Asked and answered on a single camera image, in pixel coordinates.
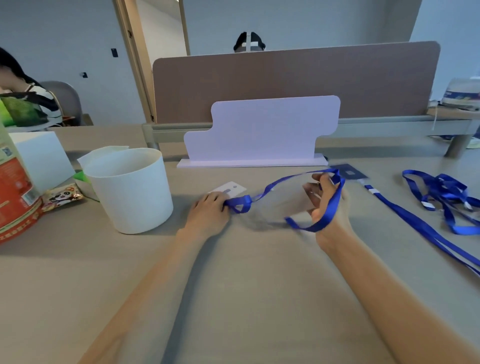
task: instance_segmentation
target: lanyard strap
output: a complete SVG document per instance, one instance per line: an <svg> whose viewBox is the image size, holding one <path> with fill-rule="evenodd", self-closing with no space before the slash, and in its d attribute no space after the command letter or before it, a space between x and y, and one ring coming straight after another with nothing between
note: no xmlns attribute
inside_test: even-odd
<svg viewBox="0 0 480 364"><path fill-rule="evenodd" d="M437 248L441 249L443 252L451 256L457 262L467 266L468 268L470 268L480 276L480 270L478 269L478 267L475 267L472 264L470 264L470 263L473 263L480 267L480 260L478 258L474 257L473 255L466 252L459 246L445 239L434 228L432 228L429 224L427 224L425 221L420 219L418 216L405 210L403 207L400 207L399 205L396 205L393 202L390 202L389 200L387 200L377 189L373 188L370 184L366 184L364 186L367 190L369 190L369 192L371 192L375 197L377 197L385 205L391 208L398 216L400 216L408 225L414 228L425 239L427 239ZM460 259L452 251L467 261Z"/></svg>
<svg viewBox="0 0 480 364"><path fill-rule="evenodd" d="M407 177L407 175L415 175L420 177L427 189L426 194L420 192L420 188L416 182ZM423 207L429 211L435 211L435 206L430 202L438 201L442 204L444 211L445 223L454 234L458 235L479 235L480 221L470 217L464 211L473 211L473 207L480 207L480 200L468 196L468 188L460 181L450 177L447 174L439 174L433 177L419 170L405 170L402 172L403 178L408 183L410 190ZM474 226L457 226L452 210L461 215L464 219L472 223Z"/></svg>
<svg viewBox="0 0 480 364"><path fill-rule="evenodd" d="M327 168L325 170L312 170L310 172L305 172L305 173L298 173L298 174L292 174L291 176L286 176L282 177L275 182L269 184L268 186L265 187L263 193L260 195L257 195L255 197L251 197L250 195L245 195L241 197L234 197L231 198L227 201L225 201L225 205L227 205L234 213L236 214L244 214L250 210L252 207L252 203L255 201L258 201L265 197L267 193L269 193L277 184L280 182L286 181L292 177L297 177L302 174L308 174L308 173L318 173L318 172L323 172L323 173L333 173L332 176L332 182L333 184L338 184L338 187L333 194L332 198L328 201L328 205L326 208L326 211L322 218L318 220L316 223L312 224L309 227L302 228L300 227L292 218L287 217L285 218L285 221L287 222L288 225L290 225L294 229L298 230L305 230L305 231L310 231L310 232L317 232L325 228L333 219L336 213L336 209L338 208L338 203L340 202L341 198L341 193L342 193L342 188L345 184L345 179L340 177L340 172L337 169L334 168Z"/></svg>

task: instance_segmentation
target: wall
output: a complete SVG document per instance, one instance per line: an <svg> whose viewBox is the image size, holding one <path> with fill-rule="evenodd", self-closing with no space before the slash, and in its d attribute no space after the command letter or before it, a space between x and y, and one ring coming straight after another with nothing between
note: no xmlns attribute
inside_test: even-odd
<svg viewBox="0 0 480 364"><path fill-rule="evenodd" d="M382 43L408 42L419 13L421 0L391 0L387 4Z"/></svg>
<svg viewBox="0 0 480 364"><path fill-rule="evenodd" d="M453 77L469 78L479 69L479 14L479 0L423 0L410 41L440 43L432 99L443 96Z"/></svg>
<svg viewBox="0 0 480 364"><path fill-rule="evenodd" d="M137 0L137 7L152 65L157 58L187 55L181 21L143 0Z"/></svg>
<svg viewBox="0 0 480 364"><path fill-rule="evenodd" d="M192 55L232 53L243 31L267 50L377 43L390 0L183 0Z"/></svg>
<svg viewBox="0 0 480 364"><path fill-rule="evenodd" d="M3 1L0 31L27 75L71 84L95 125L145 122L111 0Z"/></svg>

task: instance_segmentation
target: white desk divider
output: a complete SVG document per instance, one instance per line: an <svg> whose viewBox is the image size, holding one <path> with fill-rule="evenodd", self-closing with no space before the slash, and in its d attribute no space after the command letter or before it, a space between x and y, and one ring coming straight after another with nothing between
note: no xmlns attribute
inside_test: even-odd
<svg viewBox="0 0 480 364"><path fill-rule="evenodd" d="M187 132L177 168L326 166L315 140L338 125L337 96L218 101L213 126Z"/></svg>

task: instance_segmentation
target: dark blue card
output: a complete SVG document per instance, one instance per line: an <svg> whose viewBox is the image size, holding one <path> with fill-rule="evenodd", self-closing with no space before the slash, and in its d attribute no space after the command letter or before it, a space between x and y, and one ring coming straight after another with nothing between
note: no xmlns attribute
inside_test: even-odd
<svg viewBox="0 0 480 364"><path fill-rule="evenodd" d="M362 178L368 178L358 169L353 168L349 164L337 164L336 166L330 166L340 171L340 176L346 180L360 180Z"/></svg>

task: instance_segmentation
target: qr code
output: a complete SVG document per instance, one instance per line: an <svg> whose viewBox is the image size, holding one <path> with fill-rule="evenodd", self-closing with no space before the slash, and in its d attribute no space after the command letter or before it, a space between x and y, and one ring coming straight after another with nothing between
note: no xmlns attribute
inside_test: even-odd
<svg viewBox="0 0 480 364"><path fill-rule="evenodd" d="M5 153L5 155L7 157L11 156L13 154L13 152L10 150L10 148L8 148L7 146L2 148L2 151Z"/></svg>
<svg viewBox="0 0 480 364"><path fill-rule="evenodd" d="M40 194L33 187L22 196L26 204L29 206L33 205L39 197Z"/></svg>

